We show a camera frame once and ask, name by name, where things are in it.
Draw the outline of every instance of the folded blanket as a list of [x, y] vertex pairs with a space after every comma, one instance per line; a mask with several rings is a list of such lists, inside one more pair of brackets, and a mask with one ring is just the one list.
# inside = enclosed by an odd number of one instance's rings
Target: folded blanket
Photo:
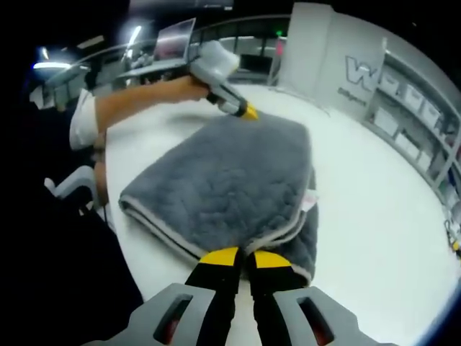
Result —
[[318, 207], [310, 138], [301, 124], [259, 112], [259, 121], [217, 117], [146, 168], [120, 207], [195, 261], [209, 251], [269, 249], [308, 283], [315, 270]]

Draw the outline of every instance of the white chair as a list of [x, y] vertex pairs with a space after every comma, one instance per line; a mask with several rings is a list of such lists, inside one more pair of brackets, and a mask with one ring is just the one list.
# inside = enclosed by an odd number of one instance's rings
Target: white chair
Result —
[[94, 170], [90, 166], [79, 167], [71, 175], [65, 178], [64, 181], [57, 187], [55, 187], [54, 182], [49, 178], [45, 179], [44, 184], [49, 191], [51, 191], [51, 193], [60, 200], [66, 199], [78, 188], [86, 187], [91, 193], [94, 209], [98, 210], [101, 207], [96, 188]]

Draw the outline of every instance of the person's arm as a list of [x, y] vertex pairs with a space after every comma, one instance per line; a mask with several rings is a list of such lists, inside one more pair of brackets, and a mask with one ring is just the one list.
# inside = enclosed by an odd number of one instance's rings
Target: person's arm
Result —
[[152, 105], [201, 99], [208, 92], [205, 84], [185, 76], [97, 97], [95, 107], [98, 132], [103, 133], [110, 126]]
[[191, 76], [137, 86], [106, 97], [94, 97], [82, 90], [68, 134], [71, 148], [77, 151], [93, 145], [110, 126], [152, 105], [200, 99], [207, 94], [207, 86]]

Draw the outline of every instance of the hand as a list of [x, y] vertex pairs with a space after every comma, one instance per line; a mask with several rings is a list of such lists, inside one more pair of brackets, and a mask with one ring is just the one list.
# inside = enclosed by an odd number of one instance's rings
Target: hand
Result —
[[198, 101], [205, 98], [210, 92], [208, 85], [192, 76], [180, 77], [167, 83], [171, 84], [171, 88], [174, 88], [174, 93], [172, 93], [176, 98], [174, 102], [191, 99]]

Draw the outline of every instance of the gray gripper housing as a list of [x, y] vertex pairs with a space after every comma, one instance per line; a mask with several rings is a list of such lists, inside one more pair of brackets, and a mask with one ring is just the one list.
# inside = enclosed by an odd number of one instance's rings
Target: gray gripper housing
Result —
[[127, 329], [107, 341], [91, 341], [84, 346], [163, 346], [154, 338], [158, 328], [182, 302], [189, 305], [181, 316], [170, 345], [196, 345], [203, 319], [215, 291], [172, 283], [149, 301], [134, 310]]
[[[214, 295], [213, 290], [173, 283], [137, 308], [131, 315], [127, 329], [107, 341], [92, 341], [84, 346], [162, 346], [163, 343], [157, 341], [154, 334], [181, 301], [188, 301], [189, 305], [179, 320], [170, 345], [195, 346]], [[318, 344], [301, 309], [306, 300], [315, 305], [331, 330], [333, 340], [328, 346], [394, 345], [380, 344], [363, 334], [356, 316], [318, 288], [276, 292], [274, 298], [283, 315], [292, 346]]]
[[328, 346], [376, 346], [380, 344], [359, 330], [357, 317], [316, 287], [274, 293], [282, 313], [291, 346], [317, 345], [308, 318], [301, 306], [311, 303], [326, 323], [332, 340]]

